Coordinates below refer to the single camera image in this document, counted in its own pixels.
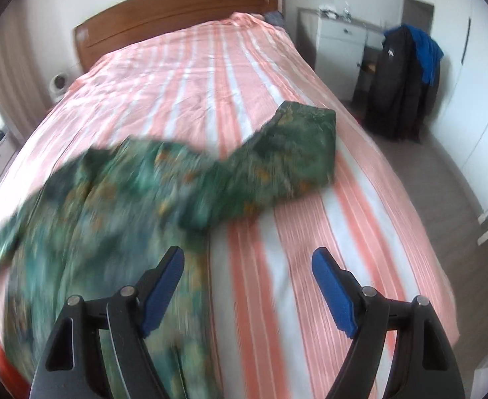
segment black jacket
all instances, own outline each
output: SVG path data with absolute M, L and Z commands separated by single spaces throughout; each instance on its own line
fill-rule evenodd
M 433 85 L 422 82 L 410 30 L 403 26 L 386 37 L 368 95 L 364 126 L 390 139 L 419 141 L 423 119 L 436 100 L 440 67 Z

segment wardrobe handle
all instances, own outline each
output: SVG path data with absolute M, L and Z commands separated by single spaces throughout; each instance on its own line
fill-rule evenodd
M 471 16 L 469 17 L 469 20 L 467 21 L 467 34 L 466 34 L 466 43 L 464 44 L 464 53 L 462 54 L 462 60 L 460 63 L 464 65 L 464 58 L 466 58 L 466 51 L 467 51 L 467 45 L 469 44 L 469 32 L 471 31 Z

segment wooden headboard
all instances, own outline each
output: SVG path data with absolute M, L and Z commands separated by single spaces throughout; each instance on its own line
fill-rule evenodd
M 233 12 L 284 12 L 283 0 L 126 0 L 74 29 L 84 72 L 102 56 L 171 31 L 229 17 Z

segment gray floor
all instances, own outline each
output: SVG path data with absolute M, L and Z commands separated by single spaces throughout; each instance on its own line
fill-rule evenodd
M 469 397 L 474 370 L 488 352 L 488 241 L 477 245 L 482 230 L 475 210 L 427 138 L 422 144 L 374 139 L 403 182 L 451 282 L 460 330 L 454 350 Z

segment striped bedsheet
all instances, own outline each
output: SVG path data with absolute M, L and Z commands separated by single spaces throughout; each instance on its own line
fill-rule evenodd
M 183 141 L 225 158 L 283 100 L 336 110 L 335 181 L 211 233 L 213 346 L 224 396 L 325 398 L 350 341 L 336 330 L 311 274 L 310 256 L 320 246 L 362 285 L 389 298 L 429 297 L 454 343 L 450 285 L 401 182 L 285 31 L 248 14 L 102 57 L 9 169 L 0 185 L 0 223 L 54 169 L 91 145 L 133 134 Z M 1 280 L 0 338 L 4 288 Z M 394 340 L 389 334 L 374 397 L 383 394 Z

